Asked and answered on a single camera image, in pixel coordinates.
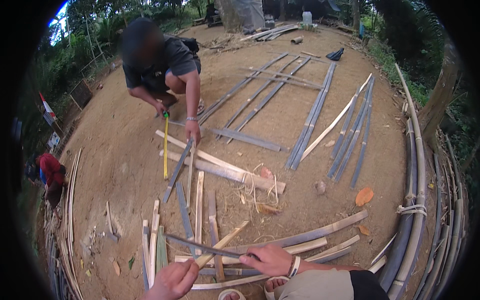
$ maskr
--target bare soil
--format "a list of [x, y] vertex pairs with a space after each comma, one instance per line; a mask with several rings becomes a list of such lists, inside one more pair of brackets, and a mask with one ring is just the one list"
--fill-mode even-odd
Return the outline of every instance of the bare soil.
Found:
[[[206, 43], [224, 35], [222, 27], [193, 27], [184, 36], [194, 36], [201, 43]], [[303, 35], [303, 43], [291, 45], [293, 37]], [[327, 249], [360, 234], [360, 241], [353, 245], [352, 253], [331, 261], [332, 264], [358, 263], [362, 268], [369, 268], [374, 256], [394, 235], [399, 216], [395, 213], [404, 197], [406, 172], [406, 142], [402, 130], [403, 119], [394, 105], [393, 90], [385, 79], [381, 79], [379, 71], [372, 65], [371, 59], [350, 48], [349, 38], [337, 34], [333, 30], [319, 30], [319, 33], [296, 31], [280, 36], [266, 43], [236, 51], [221, 52], [201, 49], [202, 61], [202, 98], [207, 106], [221, 97], [240, 79], [231, 77], [245, 74], [238, 67], [260, 67], [273, 59], [277, 54], [269, 51], [300, 53], [308, 51], [324, 57], [327, 53], [345, 48], [340, 61], [337, 62], [332, 83], [326, 100], [315, 125], [310, 143], [332, 122], [343, 107], [350, 101], [357, 86], [361, 85], [369, 73], [376, 77], [373, 87], [373, 106], [370, 134], [366, 148], [362, 170], [355, 190], [349, 188], [361, 142], [357, 142], [347, 168], [339, 183], [333, 183], [326, 177], [331, 165], [329, 158], [332, 148], [325, 143], [336, 140], [343, 119], [326, 136], [296, 171], [285, 170], [284, 163], [288, 157], [284, 152], [272, 152], [253, 145], [233, 141], [225, 144], [215, 140], [215, 136], [205, 133], [199, 148], [211, 155], [232, 163], [238, 167], [253, 170], [263, 163], [277, 176], [277, 180], [287, 184], [285, 193], [279, 196], [279, 207], [282, 214], [266, 216], [258, 214], [251, 205], [244, 205], [238, 196], [238, 185], [212, 174], [205, 174], [204, 190], [215, 190], [217, 200], [217, 219], [220, 236], [225, 236], [232, 228], [243, 220], [251, 220], [247, 228], [240, 233], [231, 245], [268, 241], [302, 233], [330, 224], [367, 209], [369, 216], [357, 223], [370, 230], [370, 235], [360, 234], [354, 226], [328, 235]], [[287, 59], [277, 62], [270, 69], [277, 70]], [[297, 63], [291, 64], [290, 71]], [[311, 61], [295, 75], [311, 81], [322, 83], [328, 63]], [[263, 80], [254, 80], [224, 106], [213, 114], [204, 124], [205, 127], [221, 128], [235, 110], [262, 85]], [[268, 93], [271, 87], [263, 91], [240, 117], [234, 122], [234, 128]], [[270, 100], [270, 102], [245, 126], [245, 133], [263, 139], [293, 147], [305, 119], [312, 108], [318, 91], [286, 84]], [[184, 120], [185, 96], [179, 96], [180, 103], [171, 110], [173, 120]], [[360, 107], [357, 103], [354, 116]], [[164, 122], [153, 117], [155, 109], [142, 100], [129, 96], [125, 78], [121, 68], [103, 80], [100, 90], [80, 114], [77, 130], [67, 144], [61, 162], [71, 169], [74, 154], [83, 147], [78, 168], [75, 200], [73, 204], [73, 230], [75, 264], [78, 283], [85, 300], [99, 299], [137, 299], [144, 292], [141, 274], [142, 261], [142, 220], [148, 219], [151, 224], [154, 201], [162, 198], [167, 181], [163, 180], [163, 158], [158, 153], [163, 148], [163, 140], [155, 135], [155, 130], [164, 129]], [[169, 126], [168, 133], [180, 140], [185, 140], [184, 129]], [[169, 151], [180, 153], [182, 150], [172, 144]], [[171, 175], [176, 162], [168, 160], [168, 172]], [[432, 180], [432, 163], [427, 164], [427, 180]], [[186, 169], [179, 179], [187, 185]], [[197, 174], [194, 175], [193, 186], [196, 186]], [[326, 183], [326, 192], [317, 196], [313, 190], [316, 181]], [[364, 188], [371, 187], [373, 199], [362, 208], [355, 207], [355, 196]], [[434, 206], [434, 193], [428, 190], [428, 207]], [[257, 200], [270, 201], [265, 192], [257, 191]], [[99, 236], [107, 231], [104, 216], [106, 201], [109, 201], [113, 226], [121, 236], [118, 243]], [[210, 243], [208, 230], [207, 206], [204, 205], [204, 239]], [[168, 233], [184, 236], [178, 201], [175, 191], [166, 204], [160, 204], [160, 223]], [[434, 218], [427, 218], [419, 262], [408, 285], [408, 296], [411, 297], [423, 274], [433, 235]], [[80, 240], [92, 245], [93, 256], [87, 257], [83, 252]], [[303, 253], [304, 257], [318, 253], [315, 250]], [[168, 260], [172, 262], [176, 254], [184, 255], [186, 247], [173, 245], [168, 248]], [[112, 263], [117, 260], [121, 274], [115, 274]], [[128, 261], [135, 257], [131, 270]], [[85, 272], [90, 269], [92, 276]], [[197, 282], [212, 282], [211, 276], [200, 276]], [[237, 287], [248, 299], [264, 299], [262, 282]], [[189, 299], [216, 299], [220, 290], [191, 291]]]

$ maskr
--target white container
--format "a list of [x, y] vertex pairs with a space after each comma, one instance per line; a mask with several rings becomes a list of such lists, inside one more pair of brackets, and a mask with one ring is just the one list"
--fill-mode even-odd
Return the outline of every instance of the white container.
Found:
[[312, 13], [311, 12], [303, 12], [301, 14], [303, 18], [303, 23], [304, 24], [312, 24]]

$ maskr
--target hand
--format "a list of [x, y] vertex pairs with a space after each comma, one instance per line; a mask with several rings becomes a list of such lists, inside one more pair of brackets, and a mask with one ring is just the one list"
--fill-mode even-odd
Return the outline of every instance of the hand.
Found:
[[162, 268], [155, 276], [153, 287], [142, 300], [176, 300], [185, 296], [198, 277], [198, 265], [189, 259]]
[[197, 121], [188, 120], [185, 123], [185, 135], [187, 136], [187, 142], [190, 140], [190, 138], [195, 140], [195, 147], [200, 144], [202, 136], [200, 134], [200, 126], [198, 126]]
[[268, 244], [265, 247], [249, 247], [247, 253], [255, 254], [260, 261], [247, 255], [240, 256], [240, 262], [269, 276], [287, 276], [292, 264], [292, 255], [281, 247]]
[[156, 112], [158, 113], [158, 115], [161, 116], [162, 119], [165, 120], [165, 117], [163, 116], [163, 111], [170, 112], [170, 110], [165, 105], [163, 105], [163, 103], [160, 102], [160, 101], [157, 101], [154, 106], [155, 106], [155, 109], [156, 109]]

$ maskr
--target indonesian flag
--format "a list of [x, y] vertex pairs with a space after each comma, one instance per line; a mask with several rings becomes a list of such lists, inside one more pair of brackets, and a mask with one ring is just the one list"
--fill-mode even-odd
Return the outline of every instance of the indonesian flag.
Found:
[[55, 116], [55, 113], [50, 108], [50, 105], [48, 105], [48, 103], [45, 101], [45, 98], [43, 98], [42, 93], [41, 92], [38, 92], [38, 93], [40, 94], [40, 98], [42, 98], [43, 106], [45, 106], [45, 110], [47, 111], [47, 113], [49, 113], [54, 120], [57, 120], [57, 117]]

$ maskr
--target wristband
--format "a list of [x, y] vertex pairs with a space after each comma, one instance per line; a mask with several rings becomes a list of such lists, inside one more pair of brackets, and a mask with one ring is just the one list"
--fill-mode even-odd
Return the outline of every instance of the wristband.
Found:
[[290, 267], [288, 278], [292, 278], [297, 274], [300, 267], [300, 260], [300, 256], [295, 256], [295, 260], [292, 259], [292, 266]]

